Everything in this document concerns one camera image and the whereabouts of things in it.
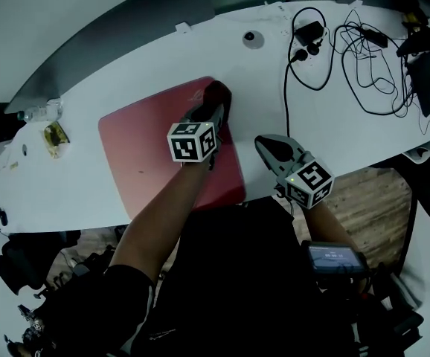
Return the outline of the black equipment pack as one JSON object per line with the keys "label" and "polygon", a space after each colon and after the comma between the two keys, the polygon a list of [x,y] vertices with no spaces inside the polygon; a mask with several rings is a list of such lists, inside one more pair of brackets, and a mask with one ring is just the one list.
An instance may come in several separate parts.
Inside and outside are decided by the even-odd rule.
{"label": "black equipment pack", "polygon": [[394,274],[378,270],[356,303],[353,357],[405,357],[424,322]]}

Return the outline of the small black desk mat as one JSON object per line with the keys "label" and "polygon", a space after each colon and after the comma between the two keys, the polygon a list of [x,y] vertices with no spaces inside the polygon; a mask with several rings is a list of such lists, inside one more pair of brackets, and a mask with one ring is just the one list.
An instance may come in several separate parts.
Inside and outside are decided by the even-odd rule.
{"label": "small black desk mat", "polygon": [[424,117],[430,115],[430,51],[424,52],[407,63],[411,87],[417,95],[420,110]]}

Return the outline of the clear plastic water bottle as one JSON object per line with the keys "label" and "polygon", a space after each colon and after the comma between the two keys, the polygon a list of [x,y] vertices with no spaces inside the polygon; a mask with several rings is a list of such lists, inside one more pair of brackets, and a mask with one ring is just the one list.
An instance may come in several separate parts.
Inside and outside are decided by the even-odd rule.
{"label": "clear plastic water bottle", "polygon": [[17,112],[17,119],[25,123],[55,122],[62,116],[62,99],[49,100],[44,106],[32,106]]}

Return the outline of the gold tissue pack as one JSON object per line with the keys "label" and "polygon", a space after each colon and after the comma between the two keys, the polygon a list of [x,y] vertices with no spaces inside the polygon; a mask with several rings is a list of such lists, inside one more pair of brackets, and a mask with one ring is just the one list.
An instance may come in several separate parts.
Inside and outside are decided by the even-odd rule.
{"label": "gold tissue pack", "polygon": [[47,151],[54,159],[59,158],[70,144],[68,136],[58,121],[54,121],[47,125],[42,131],[42,136]]}

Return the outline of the slim black power brick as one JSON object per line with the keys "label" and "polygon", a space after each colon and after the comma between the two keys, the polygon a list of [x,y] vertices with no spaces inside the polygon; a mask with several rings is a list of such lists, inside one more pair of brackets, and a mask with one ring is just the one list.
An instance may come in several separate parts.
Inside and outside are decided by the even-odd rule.
{"label": "slim black power brick", "polygon": [[361,27],[356,27],[360,38],[362,41],[371,42],[379,48],[387,48],[388,47],[388,38],[385,34],[372,30],[372,29],[364,29]]}

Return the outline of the black phone with lit screen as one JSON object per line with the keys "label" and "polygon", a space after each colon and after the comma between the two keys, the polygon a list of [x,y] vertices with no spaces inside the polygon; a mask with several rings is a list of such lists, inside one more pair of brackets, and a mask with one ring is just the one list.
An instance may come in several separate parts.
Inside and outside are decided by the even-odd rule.
{"label": "black phone with lit screen", "polygon": [[367,271],[360,256],[348,245],[307,242],[305,246],[312,270],[317,275],[361,275]]}

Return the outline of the black laptop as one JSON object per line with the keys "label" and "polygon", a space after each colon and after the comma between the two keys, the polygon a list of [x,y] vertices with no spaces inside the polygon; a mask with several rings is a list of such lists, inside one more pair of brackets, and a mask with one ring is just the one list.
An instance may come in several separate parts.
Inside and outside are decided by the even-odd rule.
{"label": "black laptop", "polygon": [[423,28],[410,35],[397,49],[397,56],[405,57],[426,51],[430,51],[430,28]]}

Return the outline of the round grey desk grommet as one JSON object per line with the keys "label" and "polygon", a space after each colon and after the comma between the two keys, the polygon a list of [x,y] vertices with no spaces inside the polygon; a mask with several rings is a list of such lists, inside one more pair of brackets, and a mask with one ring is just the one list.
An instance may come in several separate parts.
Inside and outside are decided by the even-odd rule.
{"label": "round grey desk grommet", "polygon": [[249,49],[257,50],[264,46],[265,39],[261,32],[250,30],[243,34],[242,41],[244,46]]}

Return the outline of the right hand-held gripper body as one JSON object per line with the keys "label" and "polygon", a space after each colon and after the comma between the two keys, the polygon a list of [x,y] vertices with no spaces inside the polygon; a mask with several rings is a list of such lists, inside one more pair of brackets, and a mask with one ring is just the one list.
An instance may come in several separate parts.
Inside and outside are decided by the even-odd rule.
{"label": "right hand-held gripper body", "polygon": [[334,180],[324,162],[306,151],[276,178],[275,189],[288,201],[309,210],[330,195]]}

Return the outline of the pink desk mat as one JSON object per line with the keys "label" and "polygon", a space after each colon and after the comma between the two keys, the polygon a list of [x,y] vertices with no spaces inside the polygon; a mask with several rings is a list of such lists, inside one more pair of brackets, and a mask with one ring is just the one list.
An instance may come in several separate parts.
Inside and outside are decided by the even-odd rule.
{"label": "pink desk mat", "polygon": [[[138,214],[177,173],[167,134],[186,111],[203,101],[213,82],[203,77],[146,97],[102,119],[98,129],[119,195],[129,217]],[[219,132],[222,144],[195,208],[205,210],[241,203],[246,189],[230,129]]]}

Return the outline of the person's black shirt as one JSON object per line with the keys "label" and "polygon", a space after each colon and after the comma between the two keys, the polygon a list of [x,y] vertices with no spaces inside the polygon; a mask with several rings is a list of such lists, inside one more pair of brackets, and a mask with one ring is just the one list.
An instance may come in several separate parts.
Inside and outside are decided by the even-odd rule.
{"label": "person's black shirt", "polygon": [[42,306],[61,357],[351,357],[352,329],[319,292],[292,218],[267,197],[192,213],[160,287],[112,266]]}

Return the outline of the person's right forearm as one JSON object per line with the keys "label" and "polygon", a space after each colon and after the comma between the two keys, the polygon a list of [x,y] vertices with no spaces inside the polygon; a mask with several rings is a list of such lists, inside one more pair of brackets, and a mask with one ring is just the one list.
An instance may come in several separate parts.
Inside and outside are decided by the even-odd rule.
{"label": "person's right forearm", "polygon": [[348,232],[324,202],[311,209],[303,209],[309,235],[313,242],[334,242],[359,250]]}

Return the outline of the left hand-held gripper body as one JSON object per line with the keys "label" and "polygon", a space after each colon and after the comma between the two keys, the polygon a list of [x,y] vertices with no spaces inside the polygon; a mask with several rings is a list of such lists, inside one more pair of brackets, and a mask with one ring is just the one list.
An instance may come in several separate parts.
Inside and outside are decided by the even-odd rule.
{"label": "left hand-held gripper body", "polygon": [[212,122],[173,123],[167,133],[172,160],[182,164],[208,161],[212,170],[222,143],[218,134],[219,127]]}

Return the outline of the person's left forearm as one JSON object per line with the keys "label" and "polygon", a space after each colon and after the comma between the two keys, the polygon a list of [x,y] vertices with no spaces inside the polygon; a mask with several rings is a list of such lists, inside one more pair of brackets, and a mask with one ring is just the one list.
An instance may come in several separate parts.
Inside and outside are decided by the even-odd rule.
{"label": "person's left forearm", "polygon": [[209,160],[184,164],[127,226],[110,265],[135,268],[157,283],[209,172]]}

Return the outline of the black power adapter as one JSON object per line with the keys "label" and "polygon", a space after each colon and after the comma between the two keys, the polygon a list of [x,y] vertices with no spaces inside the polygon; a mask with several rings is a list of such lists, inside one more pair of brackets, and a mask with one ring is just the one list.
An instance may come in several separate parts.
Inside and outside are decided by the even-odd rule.
{"label": "black power adapter", "polygon": [[306,47],[309,44],[312,44],[315,40],[323,37],[324,27],[319,21],[314,21],[296,29],[294,35],[298,42],[303,47]]}

